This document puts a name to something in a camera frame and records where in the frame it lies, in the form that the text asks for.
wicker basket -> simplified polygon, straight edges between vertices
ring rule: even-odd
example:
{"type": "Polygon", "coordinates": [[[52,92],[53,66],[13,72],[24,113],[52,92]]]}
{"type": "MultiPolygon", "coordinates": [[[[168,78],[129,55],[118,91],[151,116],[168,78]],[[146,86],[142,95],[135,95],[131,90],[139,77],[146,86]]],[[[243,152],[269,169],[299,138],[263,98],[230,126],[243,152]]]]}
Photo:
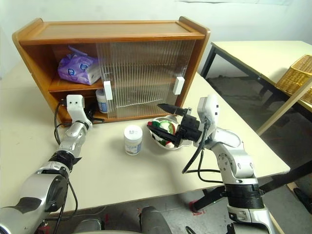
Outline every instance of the wicker basket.
{"type": "MultiPolygon", "coordinates": [[[[292,95],[312,76],[312,55],[304,55],[297,60],[275,85],[276,88],[292,95]]],[[[312,89],[301,100],[312,104],[312,89]]]]}

white wall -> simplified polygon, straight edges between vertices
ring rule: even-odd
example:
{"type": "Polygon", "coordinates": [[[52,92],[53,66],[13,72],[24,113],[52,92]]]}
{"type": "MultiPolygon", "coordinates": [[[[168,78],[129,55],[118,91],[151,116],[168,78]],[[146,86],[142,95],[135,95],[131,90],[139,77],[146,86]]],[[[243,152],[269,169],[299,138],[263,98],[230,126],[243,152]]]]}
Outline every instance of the white wall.
{"type": "MultiPolygon", "coordinates": [[[[58,21],[176,20],[187,16],[211,29],[210,41],[303,40],[312,43],[311,9],[311,0],[293,0],[289,6],[175,0],[0,0],[0,76],[20,61],[11,40],[12,33],[38,17],[58,21]]],[[[207,46],[199,70],[209,49],[207,46]]],[[[220,74],[241,75],[218,58],[209,76],[220,74]]]]}

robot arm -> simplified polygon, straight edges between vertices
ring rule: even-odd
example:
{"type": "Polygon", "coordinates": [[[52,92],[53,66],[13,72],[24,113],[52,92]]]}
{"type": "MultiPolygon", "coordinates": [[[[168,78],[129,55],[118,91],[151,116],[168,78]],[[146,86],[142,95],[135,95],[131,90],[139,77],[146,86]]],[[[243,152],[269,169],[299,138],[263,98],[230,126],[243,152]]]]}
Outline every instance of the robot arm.
{"type": "Polygon", "coordinates": [[[168,104],[160,108],[183,116],[176,134],[171,135],[152,124],[148,128],[157,136],[171,141],[176,147],[183,139],[192,140],[197,151],[183,169],[185,173],[203,148],[212,150],[217,158],[225,193],[228,198],[228,212],[231,220],[229,234],[260,233],[274,234],[275,230],[268,209],[265,207],[254,163],[244,150],[243,142],[233,132],[217,127],[219,105],[215,95],[202,97],[197,108],[200,122],[190,116],[189,109],[181,109],[168,104]]]}
{"type": "Polygon", "coordinates": [[[68,95],[66,99],[73,124],[49,161],[24,182],[18,204],[0,209],[0,234],[33,234],[50,212],[64,204],[70,172],[81,159],[80,148],[92,128],[83,111],[83,97],[68,95]]]}

cabinet top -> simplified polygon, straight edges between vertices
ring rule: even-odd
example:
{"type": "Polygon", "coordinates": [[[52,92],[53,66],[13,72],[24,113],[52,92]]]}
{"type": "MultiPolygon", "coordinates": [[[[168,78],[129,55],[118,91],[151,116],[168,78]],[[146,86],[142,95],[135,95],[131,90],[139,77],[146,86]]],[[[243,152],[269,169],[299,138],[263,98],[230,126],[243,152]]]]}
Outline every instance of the cabinet top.
{"type": "Polygon", "coordinates": [[[204,39],[208,29],[184,17],[151,21],[63,21],[36,19],[13,34],[21,45],[204,39]]]}

table top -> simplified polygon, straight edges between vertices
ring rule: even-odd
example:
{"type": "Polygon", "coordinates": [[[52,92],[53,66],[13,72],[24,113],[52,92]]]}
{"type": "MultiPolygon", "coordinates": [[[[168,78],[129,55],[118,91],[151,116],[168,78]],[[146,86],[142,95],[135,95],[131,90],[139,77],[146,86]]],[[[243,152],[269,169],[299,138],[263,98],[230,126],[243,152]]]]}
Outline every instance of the table top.
{"type": "MultiPolygon", "coordinates": [[[[312,45],[303,41],[218,41],[216,48],[275,85],[289,67],[305,54],[312,55],[312,45]]],[[[312,112],[312,105],[299,100],[312,112]]]]}
{"type": "MultiPolygon", "coordinates": [[[[25,65],[21,62],[0,83],[0,207],[15,205],[26,178],[46,162],[57,148],[53,136],[53,113],[25,65]]],[[[184,107],[196,113],[200,97],[215,90],[196,74],[184,107]]],[[[252,155],[255,173],[265,177],[289,171],[286,165],[218,95],[219,127],[231,129],[245,142],[252,155]]],[[[79,209],[126,201],[183,193],[214,187],[196,174],[183,175],[181,170],[195,152],[195,147],[168,151],[160,148],[145,126],[149,119],[94,125],[81,149],[82,159],[74,166],[71,183],[79,201],[79,209]],[[124,152],[123,130],[129,124],[143,129],[142,150],[137,156],[124,152]]],[[[192,169],[198,165],[195,161],[192,169]]],[[[216,157],[205,151],[203,168],[217,169],[216,157]]],[[[218,173],[203,173],[207,179],[220,180],[218,173]]],[[[70,194],[65,210],[73,210],[70,194]]]]}

